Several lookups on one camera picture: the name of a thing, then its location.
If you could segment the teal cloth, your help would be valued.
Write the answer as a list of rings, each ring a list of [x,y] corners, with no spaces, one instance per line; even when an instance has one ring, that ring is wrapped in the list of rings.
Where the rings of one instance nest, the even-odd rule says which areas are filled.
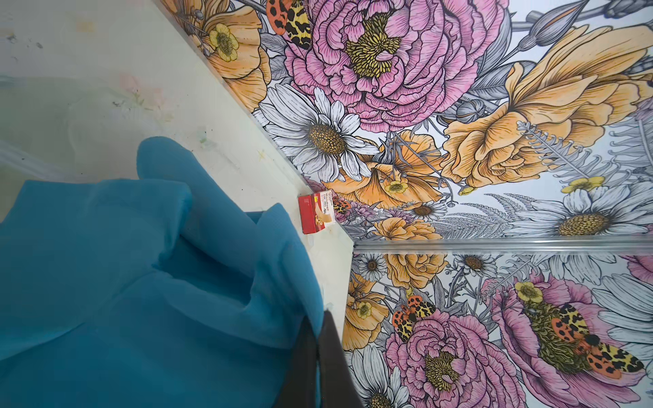
[[[287,212],[144,140],[134,180],[29,180],[1,224],[4,407],[273,407],[321,290]]]

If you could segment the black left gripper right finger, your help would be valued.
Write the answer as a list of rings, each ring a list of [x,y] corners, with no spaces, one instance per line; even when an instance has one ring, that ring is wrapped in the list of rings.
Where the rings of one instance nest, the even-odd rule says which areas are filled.
[[[321,332],[317,338],[320,373],[320,395],[323,408],[362,408],[355,390],[345,353],[340,344],[333,316],[326,310]]]

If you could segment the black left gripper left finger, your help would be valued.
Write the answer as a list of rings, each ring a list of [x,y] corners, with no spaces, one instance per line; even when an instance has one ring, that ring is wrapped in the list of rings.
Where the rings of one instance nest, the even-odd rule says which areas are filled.
[[[274,408],[316,408],[318,350],[311,323],[304,318]]]

